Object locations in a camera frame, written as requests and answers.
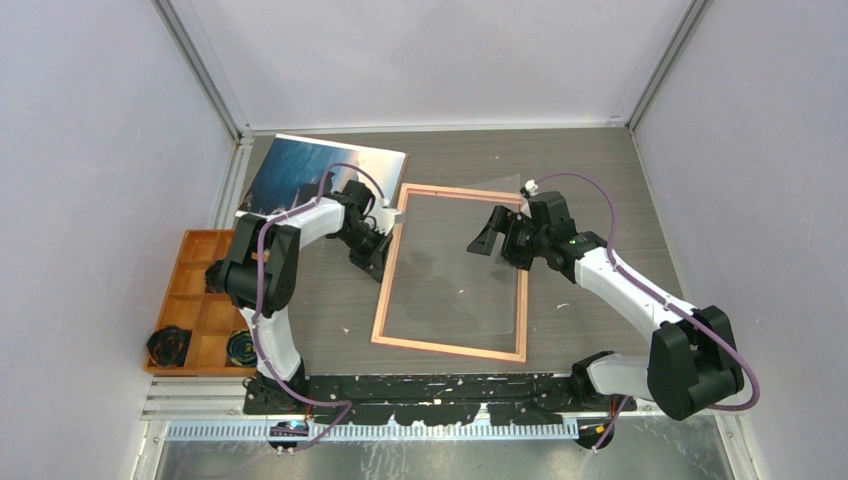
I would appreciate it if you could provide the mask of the pink wooden picture frame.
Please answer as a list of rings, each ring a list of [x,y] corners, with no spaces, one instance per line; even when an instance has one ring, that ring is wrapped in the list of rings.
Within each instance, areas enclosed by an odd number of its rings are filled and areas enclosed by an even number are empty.
[[[416,183],[403,183],[400,186],[397,207],[404,213],[411,195],[430,196],[457,200],[488,202],[496,205],[521,206],[522,198],[518,193],[497,192],[472,188],[447,187]],[[528,285],[529,273],[523,270],[517,272],[517,290],[515,295],[515,346],[513,352],[480,349],[443,343],[433,343],[413,339],[390,337],[384,334],[389,313],[390,299],[394,274],[397,265],[403,227],[399,222],[393,230],[393,239],[387,250],[387,260],[383,280],[381,282],[379,299],[371,333],[374,344],[407,348],[419,351],[444,353],[513,363],[527,361],[528,336]]]

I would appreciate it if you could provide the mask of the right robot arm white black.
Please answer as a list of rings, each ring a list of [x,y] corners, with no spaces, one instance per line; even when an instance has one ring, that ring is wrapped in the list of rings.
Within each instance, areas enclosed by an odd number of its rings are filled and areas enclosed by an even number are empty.
[[[718,307],[697,308],[633,271],[603,237],[578,231],[557,192],[527,195],[519,211],[498,206],[466,250],[500,257],[527,271],[542,259],[604,300],[647,340],[645,357],[602,351],[572,366],[571,397],[596,410],[611,395],[655,403],[674,420],[704,409],[727,409],[726,399],[745,387],[743,362],[728,316]]]

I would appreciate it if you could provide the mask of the landscape photo print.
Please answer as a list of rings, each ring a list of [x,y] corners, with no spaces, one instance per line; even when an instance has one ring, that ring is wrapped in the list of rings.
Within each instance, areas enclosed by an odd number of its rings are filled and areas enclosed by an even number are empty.
[[[276,215],[307,203],[320,183],[329,193],[350,181],[392,203],[407,159],[406,153],[393,150],[278,134],[237,211]]]

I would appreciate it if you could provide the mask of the clear acrylic sheet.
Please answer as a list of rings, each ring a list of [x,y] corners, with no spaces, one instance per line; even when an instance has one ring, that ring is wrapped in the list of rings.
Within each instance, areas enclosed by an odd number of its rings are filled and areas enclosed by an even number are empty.
[[[385,336],[513,350],[518,273],[467,247],[498,205],[492,195],[514,194],[519,183],[517,174],[461,187],[406,183]]]

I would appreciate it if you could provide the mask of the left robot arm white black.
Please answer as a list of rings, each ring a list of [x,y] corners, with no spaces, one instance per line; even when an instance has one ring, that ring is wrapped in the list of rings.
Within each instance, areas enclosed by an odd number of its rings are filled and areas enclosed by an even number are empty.
[[[349,261],[380,282],[393,230],[403,221],[389,201],[354,180],[340,191],[307,184],[296,200],[291,211],[242,214],[227,255],[205,274],[207,288],[227,294],[244,316],[257,355],[258,379],[269,388],[270,403],[284,414],[298,412],[308,394],[288,308],[301,250],[317,240],[338,239],[348,248]]]

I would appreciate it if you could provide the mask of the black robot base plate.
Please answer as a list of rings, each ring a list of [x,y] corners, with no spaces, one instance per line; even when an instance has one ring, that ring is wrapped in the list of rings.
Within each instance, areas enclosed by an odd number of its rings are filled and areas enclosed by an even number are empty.
[[[449,375],[314,375],[290,395],[274,380],[243,380],[247,415],[304,415],[318,424],[468,425],[481,414],[496,426],[553,425],[566,414],[606,418],[622,396],[578,391],[570,378],[551,373]]]

